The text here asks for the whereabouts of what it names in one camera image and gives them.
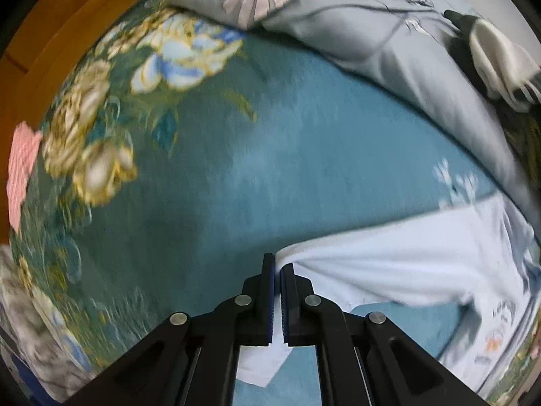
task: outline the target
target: pink towel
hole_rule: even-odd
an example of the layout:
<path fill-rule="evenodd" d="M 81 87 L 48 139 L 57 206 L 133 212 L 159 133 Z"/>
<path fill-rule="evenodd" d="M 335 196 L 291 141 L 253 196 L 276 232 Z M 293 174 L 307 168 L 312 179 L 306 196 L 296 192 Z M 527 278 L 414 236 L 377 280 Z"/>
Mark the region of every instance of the pink towel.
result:
<path fill-rule="evenodd" d="M 21 204 L 26 197 L 26 185 L 36 162 L 42 137 L 41 131 L 33 132 L 26 122 L 18 124 L 13 133 L 6 189 L 9 223 L 17 233 L 21 224 Z"/>

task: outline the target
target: white fabric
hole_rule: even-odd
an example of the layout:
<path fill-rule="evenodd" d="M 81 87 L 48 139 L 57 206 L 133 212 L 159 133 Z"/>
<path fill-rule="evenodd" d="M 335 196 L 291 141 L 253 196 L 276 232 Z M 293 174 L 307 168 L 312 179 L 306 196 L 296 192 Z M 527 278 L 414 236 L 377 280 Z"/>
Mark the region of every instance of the white fabric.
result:
<path fill-rule="evenodd" d="M 528 253 L 533 240 L 520 212 L 496 193 L 470 206 L 286 247 L 277 270 L 294 263 L 315 293 L 346 312 L 382 301 L 469 305 L 441 362 L 477 391 L 488 375 L 501 377 L 506 368 L 498 363 L 514 354 L 533 322 L 539 305 L 539 269 Z M 287 358 L 278 300 L 274 322 L 270 347 L 241 350 L 240 380 L 265 386 Z"/>
<path fill-rule="evenodd" d="M 479 19 L 470 33 L 470 50 L 477 73 L 486 85 L 491 99 L 503 97 L 515 111 L 526 112 L 534 103 L 541 103 L 541 93 L 529 83 L 539 65 L 518 44 L 511 42 L 488 21 Z M 525 87 L 536 93 L 532 99 Z M 521 89 L 530 101 L 516 99 L 513 91 Z"/>

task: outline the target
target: gray blanket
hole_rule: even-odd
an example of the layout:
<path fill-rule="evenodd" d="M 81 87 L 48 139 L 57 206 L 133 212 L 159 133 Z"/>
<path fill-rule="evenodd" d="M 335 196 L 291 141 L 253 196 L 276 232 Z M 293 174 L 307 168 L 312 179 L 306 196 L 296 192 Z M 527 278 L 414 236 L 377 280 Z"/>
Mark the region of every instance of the gray blanket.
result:
<path fill-rule="evenodd" d="M 541 234 L 541 201 L 494 109 L 448 53 L 459 35 L 443 12 L 475 14 L 464 0 L 168 0 L 222 23 L 261 25 L 316 48 L 423 110 L 496 179 Z"/>

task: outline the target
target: mattress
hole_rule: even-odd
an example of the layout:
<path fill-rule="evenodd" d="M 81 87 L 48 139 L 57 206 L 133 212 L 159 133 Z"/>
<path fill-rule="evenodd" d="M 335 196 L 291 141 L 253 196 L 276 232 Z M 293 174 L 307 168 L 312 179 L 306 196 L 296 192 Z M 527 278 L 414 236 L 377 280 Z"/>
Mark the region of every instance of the mattress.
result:
<path fill-rule="evenodd" d="M 265 252 L 497 190 L 464 148 L 368 80 L 288 37 L 163 0 L 141 0 L 96 42 L 41 132 L 11 250 L 37 312 L 89 378 L 170 313 L 236 295 Z M 463 315 L 456 303 L 355 312 L 375 309 L 435 357 Z M 294 402 L 319 402 L 311 348 L 266 388 L 236 384 L 236 405 Z"/>

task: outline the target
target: bed sheet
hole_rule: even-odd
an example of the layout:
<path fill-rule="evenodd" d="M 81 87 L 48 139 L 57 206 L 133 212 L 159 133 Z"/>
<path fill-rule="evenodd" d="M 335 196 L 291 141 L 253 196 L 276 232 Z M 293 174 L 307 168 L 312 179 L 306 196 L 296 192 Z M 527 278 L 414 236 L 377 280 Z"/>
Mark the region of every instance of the bed sheet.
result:
<path fill-rule="evenodd" d="M 163 0 L 142 0 L 88 51 L 42 131 L 11 247 L 52 335 L 92 375 L 169 313 L 235 295 L 264 252 L 496 190 L 367 80 Z M 453 304 L 383 308 L 435 356 L 461 318 Z M 265 389 L 314 404 L 319 389 L 293 377 L 316 370 L 299 371 L 310 352 L 296 354 Z M 239 383 L 236 404 L 260 389 Z"/>

